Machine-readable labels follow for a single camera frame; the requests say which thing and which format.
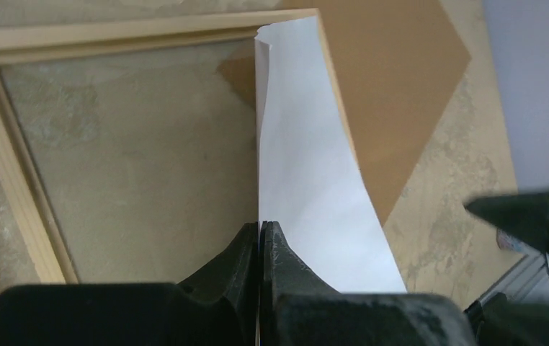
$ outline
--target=white wall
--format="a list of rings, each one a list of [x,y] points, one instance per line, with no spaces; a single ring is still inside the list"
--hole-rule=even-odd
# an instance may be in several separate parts
[[[519,189],[549,186],[549,0],[483,0]]]

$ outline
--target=white paper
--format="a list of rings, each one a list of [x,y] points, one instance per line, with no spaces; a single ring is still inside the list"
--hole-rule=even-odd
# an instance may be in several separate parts
[[[295,253],[338,291],[406,292],[339,117],[317,24],[275,23],[256,37],[259,219],[279,221]]]

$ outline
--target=glass pane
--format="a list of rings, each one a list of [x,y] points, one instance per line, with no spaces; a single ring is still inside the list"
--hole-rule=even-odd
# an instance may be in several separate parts
[[[179,281],[257,219],[238,42],[1,70],[80,280]]]

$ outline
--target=brown cardboard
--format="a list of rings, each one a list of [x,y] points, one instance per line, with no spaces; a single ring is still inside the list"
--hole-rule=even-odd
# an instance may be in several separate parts
[[[470,55],[438,0],[284,0],[282,7],[321,12],[362,176],[385,223]],[[251,48],[220,66],[249,102]]]

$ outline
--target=wooden picture frame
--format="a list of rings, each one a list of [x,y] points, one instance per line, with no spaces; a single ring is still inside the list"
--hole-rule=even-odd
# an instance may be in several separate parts
[[[292,9],[0,28],[0,66],[238,40],[255,36],[263,25],[316,15],[316,9]],[[326,62],[332,72],[328,56]],[[40,282],[77,283],[78,275],[1,77],[0,180]]]

